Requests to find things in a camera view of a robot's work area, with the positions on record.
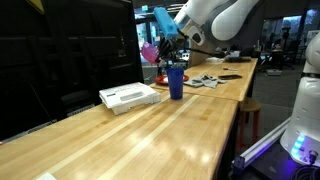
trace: wooden table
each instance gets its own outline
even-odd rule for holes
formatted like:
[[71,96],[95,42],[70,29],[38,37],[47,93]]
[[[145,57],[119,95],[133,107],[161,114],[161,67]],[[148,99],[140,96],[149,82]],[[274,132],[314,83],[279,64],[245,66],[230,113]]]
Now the wooden table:
[[0,146],[0,179],[211,179],[238,102],[184,94],[115,116],[99,105]]
[[[190,78],[197,77],[200,75],[209,74],[212,76],[228,75],[228,74],[239,74],[242,76],[241,79],[229,80],[226,84],[218,84],[216,89],[208,87],[199,87],[194,88],[187,85],[183,86],[183,92],[218,97],[224,99],[231,99],[242,102],[246,97],[246,94],[249,90],[250,83],[253,78],[254,70],[257,64],[257,59],[254,58],[251,62],[242,62],[242,63],[213,63],[205,62],[200,65],[191,67],[185,71],[185,75]],[[239,71],[229,71],[223,70],[223,68],[234,68]],[[168,90],[168,86],[151,84],[153,88]]]

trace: wooden stool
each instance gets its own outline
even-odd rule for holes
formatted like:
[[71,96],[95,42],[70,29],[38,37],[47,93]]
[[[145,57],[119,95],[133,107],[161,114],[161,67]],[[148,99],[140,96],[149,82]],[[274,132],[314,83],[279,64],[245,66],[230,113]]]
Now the wooden stool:
[[240,120],[240,136],[237,142],[237,149],[242,147],[246,147],[243,139],[244,139],[244,129],[246,125],[247,115],[250,115],[250,112],[253,112],[253,129],[252,129],[252,144],[258,141],[258,129],[259,129],[259,114],[260,114],[261,104],[252,99],[246,98],[243,104],[243,107],[240,109],[241,120]]

